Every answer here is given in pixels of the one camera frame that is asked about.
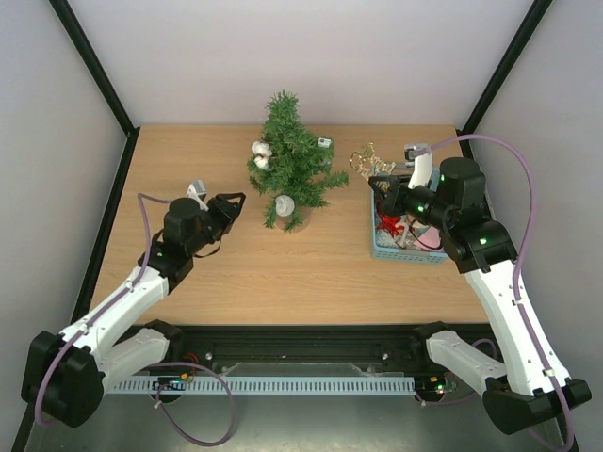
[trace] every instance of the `white flower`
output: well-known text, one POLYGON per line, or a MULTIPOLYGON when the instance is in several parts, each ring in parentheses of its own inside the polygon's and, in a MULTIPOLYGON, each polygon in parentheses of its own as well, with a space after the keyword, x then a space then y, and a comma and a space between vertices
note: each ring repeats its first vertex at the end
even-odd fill
POLYGON ((255 155, 263 155, 265 157, 270 157, 272 155, 270 146, 264 141, 255 141, 255 143, 252 144, 252 153, 255 155))
POLYGON ((255 165, 261 170, 268 170, 268 158, 262 155, 257 155, 253 160, 255 165))

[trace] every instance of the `wooden tabletop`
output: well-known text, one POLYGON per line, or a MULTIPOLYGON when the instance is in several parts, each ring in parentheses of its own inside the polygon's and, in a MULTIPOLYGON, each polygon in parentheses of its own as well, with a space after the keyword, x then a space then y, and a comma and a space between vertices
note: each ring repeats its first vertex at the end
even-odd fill
MULTIPOLYGON (((452 126, 313 126, 334 139, 334 169, 373 142, 384 160, 402 160, 409 142, 453 137, 452 126)), ((92 306, 114 290, 144 251, 136 194, 185 196, 202 179, 211 197, 244 191, 248 197, 218 254, 195 268, 167 298, 139 320, 186 325, 397 324, 434 320, 487 322, 473 291, 451 261, 441 265, 370 257, 370 190, 350 171, 350 185, 327 192, 331 204, 312 212, 294 234, 263 226, 268 197, 248 181, 246 162, 260 126, 146 125, 142 127, 108 242, 92 306)), ((460 155, 457 145, 434 155, 460 155)), ((165 204, 148 202, 152 231, 162 227, 165 204)))

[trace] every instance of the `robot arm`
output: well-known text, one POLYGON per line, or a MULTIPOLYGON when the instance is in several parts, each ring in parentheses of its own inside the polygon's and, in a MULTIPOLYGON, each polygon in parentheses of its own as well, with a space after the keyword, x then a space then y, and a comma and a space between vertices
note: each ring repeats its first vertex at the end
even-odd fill
POLYGON ((408 176, 371 177, 368 182, 377 208, 390 217, 411 215, 439 230, 445 253, 465 275, 488 315, 505 364, 476 350, 441 322, 417 329, 417 360, 441 364, 459 376, 482 397, 490 418, 507 434, 561 413, 551 375, 560 382, 570 408, 588 401, 587 383, 571 379, 555 355, 521 278, 522 297, 514 299, 510 284, 517 253, 502 224, 483 214, 485 176, 479 165, 461 157, 444 160, 435 192, 424 186, 430 177, 425 174, 431 175, 431 159, 425 163, 417 159, 418 170, 421 176, 411 178, 416 182, 412 186, 408 176), (539 359, 519 303, 548 355, 550 369, 544 369, 539 359))
POLYGON ((105 392, 123 379, 163 361, 167 354, 180 358, 182 332, 158 320, 145 325, 134 337, 115 343, 187 276, 199 250, 230 232, 245 202, 243 193, 219 194, 207 203, 204 198, 203 184, 197 181, 190 185, 185 198, 170 202, 164 228, 153 237, 148 264, 138 283, 134 280, 144 266, 144 254, 120 287, 93 311, 59 334, 43 331, 32 341, 21 392, 24 401, 35 402, 50 363, 77 334, 81 335, 61 360, 42 400, 45 412, 70 427, 88 420, 105 392), (115 302, 121 292, 124 294, 115 302))

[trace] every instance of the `miniature christmas tree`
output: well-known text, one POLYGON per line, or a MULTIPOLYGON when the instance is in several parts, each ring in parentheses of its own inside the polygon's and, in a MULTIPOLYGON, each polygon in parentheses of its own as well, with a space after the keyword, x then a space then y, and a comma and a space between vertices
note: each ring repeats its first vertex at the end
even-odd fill
POLYGON ((298 99, 290 92, 270 100, 261 141, 252 145, 254 156, 247 164, 253 188, 272 197, 264 224, 273 228, 277 215, 290 215, 286 232, 302 224, 302 207, 325 207, 325 191, 348 184, 345 171, 331 172, 334 146, 325 139, 318 143, 300 122, 297 107, 298 99))

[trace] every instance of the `blue basket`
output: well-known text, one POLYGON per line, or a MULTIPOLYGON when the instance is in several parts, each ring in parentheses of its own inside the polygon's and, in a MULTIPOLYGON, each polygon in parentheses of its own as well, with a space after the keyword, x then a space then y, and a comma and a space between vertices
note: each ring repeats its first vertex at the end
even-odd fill
MULTIPOLYGON (((440 170, 434 168, 432 172, 432 182, 430 187, 432 190, 437 188, 437 184, 440 181, 440 170)), ((403 250, 400 248, 389 248, 382 247, 377 244, 377 227, 375 221, 377 215, 375 214, 375 197, 373 191, 370 191, 370 217, 371 217, 371 245, 372 245, 372 257, 374 259, 385 259, 388 261, 402 261, 402 262, 422 262, 423 264, 441 264, 444 260, 448 259, 448 256, 444 252, 438 251, 424 251, 424 250, 403 250)))

